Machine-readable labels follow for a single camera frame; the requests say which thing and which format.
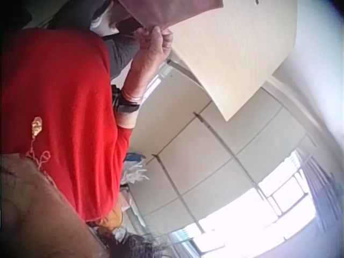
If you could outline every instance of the bright window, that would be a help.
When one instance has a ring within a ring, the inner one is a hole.
[[[305,227],[316,211],[300,166],[296,154],[291,153],[259,183],[266,198],[252,188],[200,220],[206,233],[197,232],[190,240],[200,256],[255,257]]]

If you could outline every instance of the white plastic bag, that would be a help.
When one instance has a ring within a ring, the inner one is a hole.
[[[120,184],[134,184],[142,180],[149,180],[147,176],[143,175],[143,173],[147,171],[147,169],[144,168],[144,161],[145,159],[142,159],[138,163],[137,161],[125,161]]]

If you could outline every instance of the wooden board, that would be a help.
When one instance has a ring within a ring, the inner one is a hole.
[[[292,51],[296,0],[224,0],[171,28],[173,50],[194,73],[226,120]]]

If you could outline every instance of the ceiling panel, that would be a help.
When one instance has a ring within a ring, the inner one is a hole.
[[[153,159],[146,169],[145,175],[149,180],[130,185],[131,194],[142,216],[177,198],[177,193],[156,159]]]
[[[238,153],[267,125],[281,107],[277,100],[263,89],[259,89],[228,122],[213,103],[201,115],[231,150]]]
[[[193,216],[200,220],[237,199],[253,186],[231,160],[201,184],[183,195]]]
[[[258,183],[295,150],[305,133],[299,122],[282,109],[237,157]]]
[[[198,119],[191,122],[160,154],[181,194],[210,176],[231,156]]]
[[[191,215],[179,199],[145,216],[144,220],[149,230],[157,235],[168,234],[193,223]]]
[[[209,101],[202,89],[173,69],[143,103],[130,151],[157,154]]]

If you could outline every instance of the curtain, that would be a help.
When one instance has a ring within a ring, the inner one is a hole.
[[[322,232],[326,232],[342,218],[341,187],[335,181],[333,174],[324,171],[314,158],[306,160],[307,154],[300,148],[295,152],[302,164],[301,169],[310,189],[319,228]]]

